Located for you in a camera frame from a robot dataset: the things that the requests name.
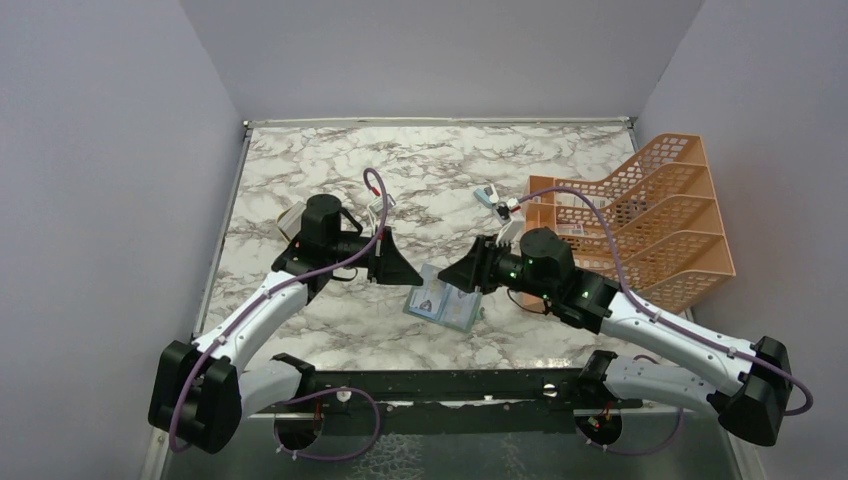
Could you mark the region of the green card holder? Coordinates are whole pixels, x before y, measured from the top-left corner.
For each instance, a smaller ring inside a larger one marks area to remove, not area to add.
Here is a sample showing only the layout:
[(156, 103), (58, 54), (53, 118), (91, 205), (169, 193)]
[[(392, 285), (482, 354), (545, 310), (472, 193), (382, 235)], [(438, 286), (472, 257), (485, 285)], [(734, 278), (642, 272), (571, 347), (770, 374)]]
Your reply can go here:
[[(419, 272), (424, 281), (423, 285), (430, 279), (436, 279), (437, 274), (440, 271), (441, 268), (439, 267), (431, 264), (423, 264)], [(406, 311), (410, 291), (403, 307), (403, 312), (407, 315), (463, 333), (469, 333), (475, 322), (483, 317), (484, 310), (481, 306), (482, 295), (480, 293), (464, 293), (452, 286), (450, 286), (448, 297), (443, 303), (442, 311), (438, 319), (429, 320), (418, 315), (412, 315)]]

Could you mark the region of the silver VIP card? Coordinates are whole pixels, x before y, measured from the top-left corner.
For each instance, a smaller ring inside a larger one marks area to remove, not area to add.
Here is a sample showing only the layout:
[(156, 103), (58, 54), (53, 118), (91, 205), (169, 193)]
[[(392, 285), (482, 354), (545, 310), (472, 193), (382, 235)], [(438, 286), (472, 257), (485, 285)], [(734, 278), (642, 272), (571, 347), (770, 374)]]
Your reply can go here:
[(429, 320), (439, 318), (443, 303), (449, 294), (450, 286), (445, 282), (430, 279), (424, 285), (410, 291), (406, 311)]

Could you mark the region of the light blue small stapler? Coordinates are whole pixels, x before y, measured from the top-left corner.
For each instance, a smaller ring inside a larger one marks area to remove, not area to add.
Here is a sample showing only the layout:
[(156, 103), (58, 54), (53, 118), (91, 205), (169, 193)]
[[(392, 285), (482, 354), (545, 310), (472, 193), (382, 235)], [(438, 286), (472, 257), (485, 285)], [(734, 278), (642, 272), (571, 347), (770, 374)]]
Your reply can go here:
[(473, 196), (479, 203), (488, 209), (494, 208), (500, 202), (500, 196), (494, 185), (475, 189)]

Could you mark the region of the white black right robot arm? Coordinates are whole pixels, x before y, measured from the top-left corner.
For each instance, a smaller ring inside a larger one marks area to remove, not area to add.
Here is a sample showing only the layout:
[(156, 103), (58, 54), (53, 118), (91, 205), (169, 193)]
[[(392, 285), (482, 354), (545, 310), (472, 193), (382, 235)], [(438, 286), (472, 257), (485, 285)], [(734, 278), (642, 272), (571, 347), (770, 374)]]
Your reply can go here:
[(682, 407), (713, 414), (725, 430), (749, 443), (776, 444), (792, 391), (784, 344), (691, 326), (622, 284), (577, 267), (570, 245), (549, 229), (525, 233), (519, 250), (514, 254), (493, 237), (479, 236), (438, 277), (466, 293), (489, 294), (501, 287), (527, 293), (571, 327), (630, 342), (667, 360), (645, 365), (595, 351), (576, 383), (579, 398), (589, 406), (646, 400)]

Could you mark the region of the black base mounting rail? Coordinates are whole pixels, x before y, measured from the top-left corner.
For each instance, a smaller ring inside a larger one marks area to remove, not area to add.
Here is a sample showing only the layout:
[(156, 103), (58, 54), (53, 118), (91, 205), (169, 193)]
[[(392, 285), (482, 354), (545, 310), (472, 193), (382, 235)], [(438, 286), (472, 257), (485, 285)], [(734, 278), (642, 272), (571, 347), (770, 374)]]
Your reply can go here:
[(303, 362), (297, 403), (263, 408), (285, 434), (571, 434), (577, 413), (642, 407), (579, 368), (317, 370)]

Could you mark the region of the orange plastic file organizer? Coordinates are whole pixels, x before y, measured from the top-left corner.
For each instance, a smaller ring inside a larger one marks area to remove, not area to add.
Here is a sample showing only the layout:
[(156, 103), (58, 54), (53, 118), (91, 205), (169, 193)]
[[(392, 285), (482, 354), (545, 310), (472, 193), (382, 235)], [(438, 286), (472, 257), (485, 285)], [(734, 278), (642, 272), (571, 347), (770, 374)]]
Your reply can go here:
[(736, 274), (702, 139), (664, 133), (602, 180), (532, 175), (522, 206), (527, 229), (566, 240), (577, 266), (617, 272), (650, 303), (681, 313)]

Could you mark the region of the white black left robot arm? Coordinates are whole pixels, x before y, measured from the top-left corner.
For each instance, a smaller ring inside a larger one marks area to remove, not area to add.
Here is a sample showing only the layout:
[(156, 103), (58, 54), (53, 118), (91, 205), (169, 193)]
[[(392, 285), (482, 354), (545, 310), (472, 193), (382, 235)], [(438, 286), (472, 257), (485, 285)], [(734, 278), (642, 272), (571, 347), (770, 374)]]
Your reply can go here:
[(178, 441), (219, 452), (241, 420), (276, 402), (290, 410), (313, 401), (304, 364), (274, 360), (247, 370), (249, 361), (289, 318), (309, 305), (338, 269), (364, 269), (369, 281), (420, 286), (423, 279), (395, 245), (390, 227), (367, 237), (360, 223), (345, 231), (350, 212), (330, 194), (310, 197), (300, 230), (272, 264), (248, 301), (221, 325), (191, 343), (171, 342), (162, 352), (148, 422)]

